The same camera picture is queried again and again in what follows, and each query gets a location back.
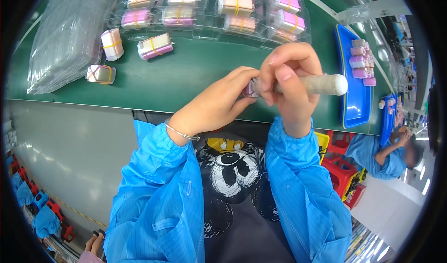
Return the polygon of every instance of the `hair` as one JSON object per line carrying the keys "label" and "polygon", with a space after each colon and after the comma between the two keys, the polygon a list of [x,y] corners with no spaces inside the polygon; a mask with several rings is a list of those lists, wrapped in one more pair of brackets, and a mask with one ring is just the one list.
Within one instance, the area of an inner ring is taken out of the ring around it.
{"label": "hair", "polygon": [[413,157],[414,165],[411,165],[411,166],[407,165],[407,167],[413,169],[417,165],[421,164],[422,156],[424,154],[424,147],[416,142],[416,139],[414,136],[412,138],[410,138],[408,141],[410,142],[411,148],[413,149],[413,152],[414,152],[414,157]]}

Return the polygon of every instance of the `green workbench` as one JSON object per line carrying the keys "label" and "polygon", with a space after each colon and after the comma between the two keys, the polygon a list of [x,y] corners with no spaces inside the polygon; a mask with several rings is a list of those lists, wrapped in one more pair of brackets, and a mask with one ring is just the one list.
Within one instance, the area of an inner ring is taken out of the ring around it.
{"label": "green workbench", "polygon": [[[334,38],[337,21],[309,0],[305,0],[305,5],[312,25],[312,46],[320,57],[323,71],[340,73]],[[144,61],[138,56],[136,41],[123,41],[124,55],[117,61],[106,63],[117,70],[113,85],[103,86],[81,78],[53,93],[30,95],[26,93],[28,61],[36,30],[37,27],[34,27],[29,32],[13,55],[7,84],[8,99],[176,112],[211,83],[238,66],[259,68],[270,53],[269,50],[243,44],[173,37],[173,52]],[[374,45],[372,33],[355,31]],[[375,76],[377,86],[373,87],[370,121],[348,129],[350,132],[374,135],[380,132],[381,110],[377,108],[377,103],[390,90],[377,69]],[[260,99],[247,108],[239,119],[272,122],[276,115],[276,107],[268,107]],[[316,128],[347,130],[340,122],[338,96],[321,96],[312,117]]]}

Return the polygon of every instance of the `plastic stool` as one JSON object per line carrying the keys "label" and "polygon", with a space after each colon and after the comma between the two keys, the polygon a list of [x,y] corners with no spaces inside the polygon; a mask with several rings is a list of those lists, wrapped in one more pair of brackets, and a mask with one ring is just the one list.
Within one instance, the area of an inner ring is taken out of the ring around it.
{"label": "plastic stool", "polygon": [[37,185],[33,181],[30,181],[28,183],[28,187],[30,188],[31,193],[33,194],[33,196],[36,196],[37,193],[39,192],[39,189],[38,189]]}
{"label": "plastic stool", "polygon": [[323,158],[321,165],[329,171],[335,192],[342,201],[346,200],[346,194],[349,191],[351,182],[356,176],[360,175],[360,172],[336,154],[330,158]]}
{"label": "plastic stool", "polygon": [[40,210],[45,206],[48,201],[48,195],[44,193],[42,190],[37,193],[36,197],[34,197],[33,204],[36,205],[37,209]]}
{"label": "plastic stool", "polygon": [[62,238],[67,242],[71,242],[74,238],[76,238],[75,233],[73,233],[73,227],[71,225],[66,225],[64,223],[62,223],[62,233],[61,236]]}
{"label": "plastic stool", "polygon": [[332,144],[332,138],[334,135],[334,132],[332,130],[328,130],[329,135],[329,145],[328,145],[328,152],[336,153],[336,154],[345,154],[346,150],[348,149],[349,143],[351,143],[352,137],[354,137],[354,133],[350,132],[344,132],[343,139],[335,141],[335,144]]}
{"label": "plastic stool", "polygon": [[19,162],[17,160],[14,160],[13,163],[11,163],[11,170],[13,171],[13,174],[15,174],[17,171],[19,171]]}
{"label": "plastic stool", "polygon": [[57,217],[59,218],[60,222],[62,222],[65,219],[65,215],[60,210],[59,204],[54,202],[53,199],[51,199],[51,198],[48,199],[48,202],[46,203],[46,205],[48,207],[50,207],[50,209],[57,215]]}
{"label": "plastic stool", "polygon": [[19,176],[24,180],[27,184],[30,182],[28,179],[28,175],[26,174],[25,167],[20,167],[19,169]]}

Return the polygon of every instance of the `blue stool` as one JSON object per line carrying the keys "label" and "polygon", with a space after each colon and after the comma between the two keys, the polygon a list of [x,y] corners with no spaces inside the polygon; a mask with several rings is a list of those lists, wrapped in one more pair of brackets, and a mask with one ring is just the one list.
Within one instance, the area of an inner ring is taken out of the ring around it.
{"label": "blue stool", "polygon": [[48,201],[48,195],[44,193],[42,190],[37,193],[36,197],[34,198],[33,204],[36,205],[37,209],[40,210],[45,206],[45,204]]}

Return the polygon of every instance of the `red stool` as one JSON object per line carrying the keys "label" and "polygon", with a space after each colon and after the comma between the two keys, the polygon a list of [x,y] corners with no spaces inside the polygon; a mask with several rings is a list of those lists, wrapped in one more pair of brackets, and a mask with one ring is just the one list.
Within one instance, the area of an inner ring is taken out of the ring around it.
{"label": "red stool", "polygon": [[26,183],[29,183],[30,180],[28,180],[28,175],[26,174],[25,168],[22,166],[19,169],[19,176],[24,180]]}
{"label": "red stool", "polygon": [[330,158],[325,156],[321,165],[329,171],[335,192],[342,201],[346,200],[346,193],[349,190],[352,179],[360,175],[360,172],[337,154]]}
{"label": "red stool", "polygon": [[28,187],[30,188],[31,193],[33,194],[33,196],[36,196],[37,193],[39,193],[39,189],[37,188],[37,185],[33,181],[30,181],[28,183]]}
{"label": "red stool", "polygon": [[48,199],[48,202],[46,203],[46,205],[48,207],[50,207],[50,209],[57,215],[57,217],[59,218],[60,222],[62,222],[65,219],[64,214],[60,210],[59,204],[54,202],[53,199],[51,199],[51,198]]}
{"label": "red stool", "polygon": [[13,171],[13,174],[15,174],[16,172],[19,171],[19,161],[14,159],[14,162],[11,163],[11,170]]}
{"label": "red stool", "polygon": [[332,144],[332,138],[334,135],[334,132],[332,130],[328,130],[329,135],[329,145],[328,145],[328,152],[336,153],[336,154],[345,154],[346,149],[349,146],[349,143],[351,143],[352,137],[354,137],[354,133],[350,132],[344,132],[343,139],[335,141],[335,144]]}
{"label": "red stool", "polygon": [[75,237],[75,233],[73,233],[73,227],[71,225],[65,225],[64,223],[62,223],[62,233],[61,233],[62,238],[67,242],[71,242]]}

